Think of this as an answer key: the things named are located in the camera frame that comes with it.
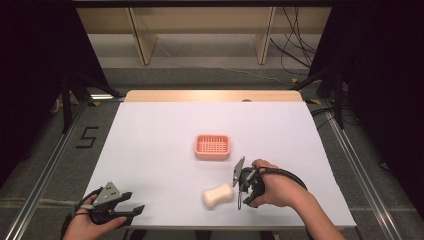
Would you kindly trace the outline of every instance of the finger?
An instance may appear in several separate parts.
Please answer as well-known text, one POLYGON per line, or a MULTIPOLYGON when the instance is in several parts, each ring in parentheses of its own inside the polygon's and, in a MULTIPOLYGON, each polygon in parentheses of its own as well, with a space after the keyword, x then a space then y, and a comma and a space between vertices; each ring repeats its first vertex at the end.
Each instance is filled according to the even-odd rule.
POLYGON ((85 204, 91 204, 97 197, 97 194, 91 195, 87 200, 85 200, 85 204))
POLYGON ((99 225, 99 228, 100 228, 99 230, 102 233, 109 232, 110 230, 113 230, 121 226, 125 221, 127 221, 127 217, 114 218, 105 224, 99 225))
POLYGON ((257 168, 260 168, 260 167, 278 168, 276 165, 271 164, 268 161, 263 159, 256 159, 255 161, 252 162, 252 166, 255 166, 257 168))
MULTIPOLYGON (((93 194, 84 201, 84 204, 91 204, 96 198, 97 194, 93 194)), ((88 210, 85 208, 79 208, 76 213, 88 213, 88 210)))
POLYGON ((256 197, 255 199, 253 199, 253 201, 250 203, 251 207, 259 207, 262 204, 265 204, 265 197, 264 195, 261 195, 259 197, 256 197))

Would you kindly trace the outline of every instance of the white object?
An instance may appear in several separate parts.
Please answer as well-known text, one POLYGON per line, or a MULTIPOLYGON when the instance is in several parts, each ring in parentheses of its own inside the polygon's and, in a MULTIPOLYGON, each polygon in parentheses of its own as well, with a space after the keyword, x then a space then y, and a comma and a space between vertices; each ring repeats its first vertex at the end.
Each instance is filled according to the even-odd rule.
POLYGON ((262 158, 296 174, 337 227, 356 226, 304 102, 121 103, 85 195, 108 181, 121 192, 132 192, 116 209, 146 205, 134 218, 134 228, 304 227, 291 208, 243 205, 238 210, 236 197, 214 211, 206 209, 203 191, 232 181, 242 156, 246 167, 262 158), (194 156, 195 136, 210 132, 231 136, 228 160, 194 156))
POLYGON ((203 192, 203 202, 208 208, 213 208, 216 204, 231 200, 233 197, 234 190, 229 183, 203 192))

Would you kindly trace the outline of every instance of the floor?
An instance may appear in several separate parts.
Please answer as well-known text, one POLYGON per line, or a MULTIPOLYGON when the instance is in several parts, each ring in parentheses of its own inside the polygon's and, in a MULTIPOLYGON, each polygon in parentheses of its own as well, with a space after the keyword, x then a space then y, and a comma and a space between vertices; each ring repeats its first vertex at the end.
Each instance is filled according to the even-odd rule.
MULTIPOLYGON (((319 35, 303 37, 313 48, 316 48, 319 38, 319 35)), ((279 46, 286 42, 283 35, 272 36, 272 39, 279 46)), ((281 51, 273 44, 270 44, 266 64, 259 65, 249 35, 160 35, 147 66, 139 64, 130 35, 90 35, 90 40, 111 87, 121 92, 131 89, 288 89, 293 81, 304 79, 304 74, 308 73, 308 68, 298 61, 287 55, 281 57, 281 51)), ((307 62, 303 52, 292 44, 287 45, 286 51, 307 62)), ((331 105, 331 97, 315 103, 318 85, 319 82, 313 83, 301 92, 305 100, 311 100, 308 104, 311 111, 331 105)), ((98 106, 90 104, 83 108, 75 103, 74 112, 80 111, 80 117, 69 139, 66 139, 63 154, 58 156, 59 162, 53 167, 50 181, 35 204, 22 239, 59 238, 64 216, 85 192, 118 106, 119 101, 104 101, 98 106), (78 148, 85 144, 81 136, 89 126, 99 129, 95 135, 95 146, 78 148)), ((424 239, 423 220, 390 171, 379 166, 379 154, 362 130, 360 121, 350 111, 348 101, 343 115, 344 130, 337 128, 331 112, 314 117, 334 177, 358 224, 356 229, 343 229, 343 234, 347 239, 424 239), (353 160, 342 146, 343 136, 353 146, 356 154, 353 160), (357 160, 365 172, 366 183, 371 184, 368 188, 355 170, 357 160), (373 198, 380 203, 377 207, 367 191, 377 194, 373 198), (384 221, 379 216, 381 208, 378 207, 381 206, 394 226, 391 230, 387 230, 381 222, 384 221)), ((63 141, 62 121, 60 106, 53 108, 51 119, 29 151, 29 159, 18 165, 0 190, 0 238, 7 236, 23 204, 37 186, 37 180, 57 143, 63 141)), ((119 229, 102 239, 123 239, 124 234, 125 230, 119 229)), ((279 239, 307 239, 302 229, 274 234, 279 239)), ((149 231, 145 239, 193 237, 191 231, 149 231)), ((254 239, 257 235, 251 232, 219 232, 212 236, 212 239, 222 238, 254 239)))

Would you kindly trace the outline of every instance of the red plastic basket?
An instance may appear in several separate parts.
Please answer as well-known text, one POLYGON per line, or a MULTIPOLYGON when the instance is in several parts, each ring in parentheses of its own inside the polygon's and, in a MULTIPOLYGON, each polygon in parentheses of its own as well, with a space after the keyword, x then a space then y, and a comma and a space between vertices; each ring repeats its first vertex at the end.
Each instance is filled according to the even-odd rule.
POLYGON ((215 134, 198 135, 194 155, 203 160, 226 160, 230 157, 230 137, 215 134))

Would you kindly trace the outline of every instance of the printed number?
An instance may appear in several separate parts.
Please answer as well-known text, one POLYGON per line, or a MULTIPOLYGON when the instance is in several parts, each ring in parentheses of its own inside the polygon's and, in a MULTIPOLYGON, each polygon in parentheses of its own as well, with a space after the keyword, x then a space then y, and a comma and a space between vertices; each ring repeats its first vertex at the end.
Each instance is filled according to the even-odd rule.
POLYGON ((88 130, 92 129, 99 129, 99 127, 86 127, 84 130, 84 133, 81 136, 81 140, 91 140, 91 143, 89 146, 77 146, 77 148, 92 148, 94 145, 94 141, 96 141, 96 137, 86 137, 85 134, 87 134, 88 130))

